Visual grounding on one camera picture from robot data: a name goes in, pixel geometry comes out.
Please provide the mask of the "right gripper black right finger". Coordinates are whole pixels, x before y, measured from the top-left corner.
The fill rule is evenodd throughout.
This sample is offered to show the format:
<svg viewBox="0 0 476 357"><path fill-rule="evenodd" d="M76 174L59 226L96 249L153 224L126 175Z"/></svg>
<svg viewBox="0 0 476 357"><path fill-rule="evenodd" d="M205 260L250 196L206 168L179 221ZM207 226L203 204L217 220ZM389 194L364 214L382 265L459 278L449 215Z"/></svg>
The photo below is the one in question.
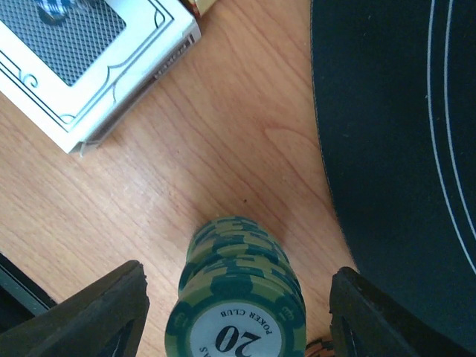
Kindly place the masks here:
<svg viewBox="0 0 476 357"><path fill-rule="evenodd" d="M350 267L332 277L336 356L474 356L400 306Z"/></svg>

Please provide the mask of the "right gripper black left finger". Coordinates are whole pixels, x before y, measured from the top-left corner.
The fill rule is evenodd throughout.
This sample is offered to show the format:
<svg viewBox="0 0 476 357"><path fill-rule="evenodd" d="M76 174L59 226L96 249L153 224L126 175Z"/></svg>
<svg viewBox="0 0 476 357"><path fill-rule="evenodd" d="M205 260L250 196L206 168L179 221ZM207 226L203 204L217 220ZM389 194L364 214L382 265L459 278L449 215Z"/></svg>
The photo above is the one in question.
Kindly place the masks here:
<svg viewBox="0 0 476 357"><path fill-rule="evenodd" d="M130 260L1 334L2 356L136 356L149 310L144 267Z"/></svg>

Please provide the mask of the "orange poker chip stack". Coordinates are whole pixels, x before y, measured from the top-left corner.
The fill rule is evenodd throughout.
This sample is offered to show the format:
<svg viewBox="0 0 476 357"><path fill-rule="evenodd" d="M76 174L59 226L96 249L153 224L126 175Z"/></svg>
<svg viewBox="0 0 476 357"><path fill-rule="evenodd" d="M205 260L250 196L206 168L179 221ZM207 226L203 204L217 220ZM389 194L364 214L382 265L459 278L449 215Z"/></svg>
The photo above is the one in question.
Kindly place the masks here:
<svg viewBox="0 0 476 357"><path fill-rule="evenodd" d="M335 348L331 338L318 338L306 345L305 357L334 357Z"/></svg>

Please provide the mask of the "green poker chip stack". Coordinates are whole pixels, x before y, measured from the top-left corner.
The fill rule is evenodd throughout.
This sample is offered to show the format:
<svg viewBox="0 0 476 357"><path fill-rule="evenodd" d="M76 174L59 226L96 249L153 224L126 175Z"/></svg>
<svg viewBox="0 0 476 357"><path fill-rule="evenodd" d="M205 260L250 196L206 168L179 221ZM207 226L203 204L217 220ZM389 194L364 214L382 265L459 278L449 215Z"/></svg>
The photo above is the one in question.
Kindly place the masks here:
<svg viewBox="0 0 476 357"><path fill-rule="evenodd" d="M164 346L167 356L303 356L300 283L262 225L224 216L195 232Z"/></svg>

